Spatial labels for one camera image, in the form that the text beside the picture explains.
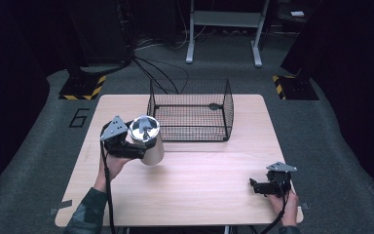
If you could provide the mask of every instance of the desk leg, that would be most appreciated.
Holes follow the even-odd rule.
[[[187,50],[187,63],[193,63],[193,54],[194,54],[194,0],[191,0],[190,5],[190,41],[188,43]]]
[[[263,4],[263,10],[260,14],[259,25],[257,26],[256,37],[254,38],[254,41],[251,41],[251,50],[253,52],[254,64],[258,68],[262,67],[262,58],[260,58],[260,52],[259,52],[259,41],[260,41],[260,35],[262,34],[263,24],[264,24],[264,20],[266,17],[268,6],[269,6],[269,0],[265,0]]]

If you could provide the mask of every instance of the metal mesh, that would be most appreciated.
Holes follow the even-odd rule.
[[[233,128],[233,97],[226,80],[157,80],[150,83],[147,114],[167,141],[226,141]]]

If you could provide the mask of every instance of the stand base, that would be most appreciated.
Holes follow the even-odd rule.
[[[280,99],[318,100],[312,84],[293,76],[273,76]]]
[[[95,99],[104,81],[105,76],[88,73],[79,79],[70,76],[59,92],[59,99]]]

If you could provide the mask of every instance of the hand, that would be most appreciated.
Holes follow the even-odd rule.
[[[120,171],[123,169],[124,165],[131,161],[132,159],[129,158],[119,158],[114,156],[107,156],[107,167],[110,173],[110,180],[114,179]],[[102,159],[102,155],[99,157],[99,170],[98,176],[96,177],[95,184],[93,188],[105,192],[106,191],[106,180],[105,180],[105,170],[104,170],[104,162]]]
[[[276,197],[276,195],[267,195],[267,197],[270,200],[270,203],[272,204],[273,211],[276,215],[281,212],[281,209],[283,208],[283,198]],[[288,192],[288,199],[287,204],[284,209],[284,215],[281,219],[281,224],[283,226],[297,226],[296,217],[297,217],[297,206],[298,206],[299,198],[297,195],[290,190]]]

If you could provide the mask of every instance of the table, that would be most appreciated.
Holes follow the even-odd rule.
[[[190,4],[190,40],[187,49],[187,63],[193,62],[194,55],[194,26],[195,25],[213,25],[213,26],[238,26],[257,28],[256,36],[251,41],[251,51],[253,52],[254,64],[256,67],[262,66],[262,60],[259,52],[259,41],[262,33],[264,20],[267,13],[270,0],[264,0],[261,13],[237,13],[237,12],[213,12],[213,11],[195,11],[194,0]]]
[[[146,113],[148,95],[106,95],[99,100],[62,201],[56,225],[65,226],[98,171],[99,133],[119,115],[125,122]],[[282,161],[264,99],[233,95],[235,120],[226,142],[164,142],[156,166],[127,163],[111,183],[114,222],[120,226],[246,225],[275,219],[271,205],[248,179],[266,182],[266,166]],[[108,225],[108,207],[104,225]],[[299,210],[298,221],[303,219]]]

